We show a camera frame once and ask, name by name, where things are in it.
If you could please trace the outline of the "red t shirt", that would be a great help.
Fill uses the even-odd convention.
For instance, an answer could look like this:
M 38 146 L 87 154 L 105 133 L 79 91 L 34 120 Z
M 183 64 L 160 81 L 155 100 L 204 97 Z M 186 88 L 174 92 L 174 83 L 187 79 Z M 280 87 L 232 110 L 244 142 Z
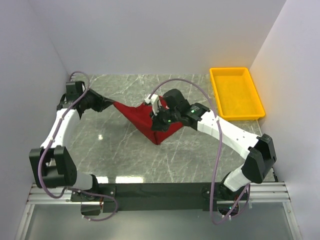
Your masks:
M 152 107 L 141 103 L 137 107 L 127 106 L 118 101 L 113 103 L 114 107 L 122 113 L 145 137 L 147 137 L 153 144 L 160 145 L 165 139 L 172 136 L 183 125 L 179 122 L 172 123 L 168 131 L 153 131 L 152 119 L 150 114 Z

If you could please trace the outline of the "yellow plastic tray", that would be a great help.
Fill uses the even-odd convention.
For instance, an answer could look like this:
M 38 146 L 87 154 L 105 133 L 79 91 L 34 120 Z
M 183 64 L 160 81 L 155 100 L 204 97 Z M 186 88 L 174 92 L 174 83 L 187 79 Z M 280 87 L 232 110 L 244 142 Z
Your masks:
M 266 113 L 246 67 L 213 67 L 210 81 L 219 115 L 226 121 L 251 121 Z

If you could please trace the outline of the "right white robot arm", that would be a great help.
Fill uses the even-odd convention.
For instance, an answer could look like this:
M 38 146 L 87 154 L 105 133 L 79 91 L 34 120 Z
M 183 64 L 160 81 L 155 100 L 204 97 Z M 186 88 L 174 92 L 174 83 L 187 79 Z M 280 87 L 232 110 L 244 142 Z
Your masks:
M 247 132 L 216 116 L 200 103 L 190 104 L 178 89 L 171 89 L 162 97 L 149 94 L 144 102 L 151 106 L 153 131 L 166 132 L 171 124 L 181 123 L 221 140 L 244 159 L 241 166 L 219 183 L 216 194 L 222 200 L 232 199 L 247 184 L 262 183 L 277 160 L 273 139 L 269 135 Z

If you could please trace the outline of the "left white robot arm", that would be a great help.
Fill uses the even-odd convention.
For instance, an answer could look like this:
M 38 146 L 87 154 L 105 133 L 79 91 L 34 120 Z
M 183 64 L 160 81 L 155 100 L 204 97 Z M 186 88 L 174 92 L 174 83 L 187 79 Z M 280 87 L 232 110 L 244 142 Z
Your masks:
M 82 191 L 88 201 L 100 195 L 98 180 L 93 174 L 82 173 L 68 151 L 73 131 L 86 110 L 102 112 L 114 103 L 90 88 L 82 81 L 66 84 L 66 92 L 56 107 L 54 124 L 39 148 L 31 149 L 29 161 L 34 180 L 52 198 L 57 198 L 49 189 L 63 187 Z

